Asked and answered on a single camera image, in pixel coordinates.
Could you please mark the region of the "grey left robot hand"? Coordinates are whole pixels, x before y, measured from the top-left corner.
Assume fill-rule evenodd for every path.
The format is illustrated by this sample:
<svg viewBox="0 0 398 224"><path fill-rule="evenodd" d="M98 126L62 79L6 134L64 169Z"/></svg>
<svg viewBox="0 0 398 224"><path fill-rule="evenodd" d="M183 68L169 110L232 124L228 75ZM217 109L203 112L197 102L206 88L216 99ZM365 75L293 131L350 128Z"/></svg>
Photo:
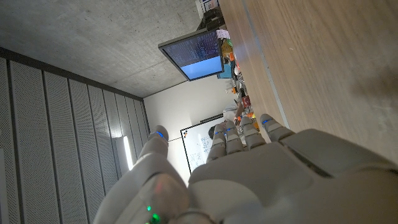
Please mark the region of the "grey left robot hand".
<svg viewBox="0 0 398 224"><path fill-rule="evenodd" d="M268 114L215 127L205 164L184 182L156 126L95 223L396 223L397 166L316 129L295 133Z"/></svg>

